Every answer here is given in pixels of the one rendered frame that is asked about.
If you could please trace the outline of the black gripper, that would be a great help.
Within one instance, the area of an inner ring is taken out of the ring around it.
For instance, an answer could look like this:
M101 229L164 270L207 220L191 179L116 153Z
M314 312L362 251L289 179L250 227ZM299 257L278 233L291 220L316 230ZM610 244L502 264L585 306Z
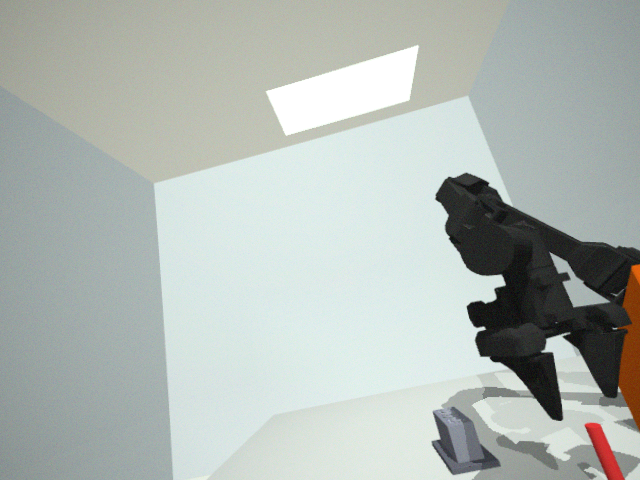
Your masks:
M581 353L605 397L615 398L625 335L633 324L615 302L573 307L563 282L567 272L556 266L532 269L504 277L502 294L508 293L517 313L513 325L477 332L481 357L490 357L512 370L552 420L563 420L562 402L553 352L546 338L562 336ZM556 323L557 322L557 323Z

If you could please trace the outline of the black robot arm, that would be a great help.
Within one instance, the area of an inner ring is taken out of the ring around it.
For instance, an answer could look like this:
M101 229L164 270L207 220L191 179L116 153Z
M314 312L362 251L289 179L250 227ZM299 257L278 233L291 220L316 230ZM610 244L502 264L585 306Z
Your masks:
M623 306L631 267L640 265L640 250L581 242L504 203L489 184L468 173L448 177L434 198L449 215L445 233L470 271L506 277L555 265L551 252L566 260L585 286ZM498 287L494 292L493 302L466 306L475 328L513 325L518 317L510 295Z

